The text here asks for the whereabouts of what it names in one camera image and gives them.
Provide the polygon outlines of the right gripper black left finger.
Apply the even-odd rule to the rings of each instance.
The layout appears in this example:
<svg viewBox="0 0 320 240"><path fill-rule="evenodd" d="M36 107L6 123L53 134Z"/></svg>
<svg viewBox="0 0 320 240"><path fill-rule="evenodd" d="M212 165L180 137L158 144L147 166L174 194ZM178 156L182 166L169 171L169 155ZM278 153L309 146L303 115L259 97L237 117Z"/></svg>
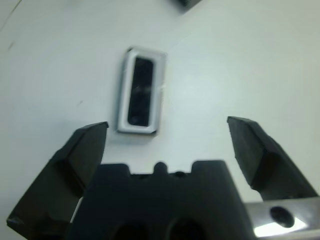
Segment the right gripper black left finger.
<svg viewBox="0 0 320 240"><path fill-rule="evenodd" d="M102 162L108 127L105 121L77 129L23 194L7 218L7 225L11 228L68 225Z"/></svg>

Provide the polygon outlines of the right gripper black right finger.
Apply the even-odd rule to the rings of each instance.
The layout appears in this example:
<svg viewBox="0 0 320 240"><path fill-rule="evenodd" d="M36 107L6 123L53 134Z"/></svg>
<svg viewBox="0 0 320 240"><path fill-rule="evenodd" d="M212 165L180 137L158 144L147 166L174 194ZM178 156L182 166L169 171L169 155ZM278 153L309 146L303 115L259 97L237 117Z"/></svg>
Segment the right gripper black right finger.
<svg viewBox="0 0 320 240"><path fill-rule="evenodd" d="M235 159L248 185L264 201L318 196L288 154L256 121L229 116L227 123Z"/></svg>

